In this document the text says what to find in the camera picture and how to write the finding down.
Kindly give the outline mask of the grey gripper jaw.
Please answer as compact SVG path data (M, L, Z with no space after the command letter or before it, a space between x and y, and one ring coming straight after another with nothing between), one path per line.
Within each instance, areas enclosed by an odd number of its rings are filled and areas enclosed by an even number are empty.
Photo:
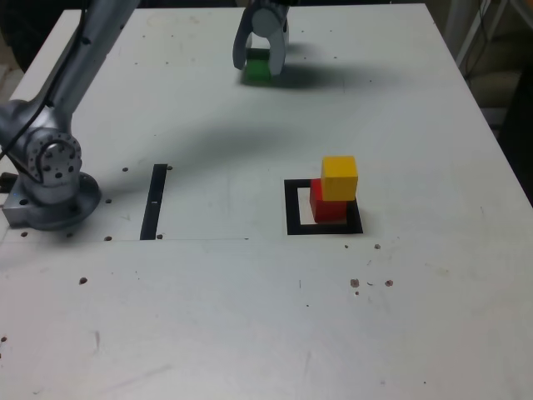
M247 60L247 49L251 46L251 35L253 32L252 17L259 5L258 1L250 1L244 8L242 18L237 29L237 34L233 44L232 60L236 69L242 70Z
M277 76L281 73L286 60L287 15L290 6L284 2L255 2L252 4L252 9L252 31L268 41L270 74Z

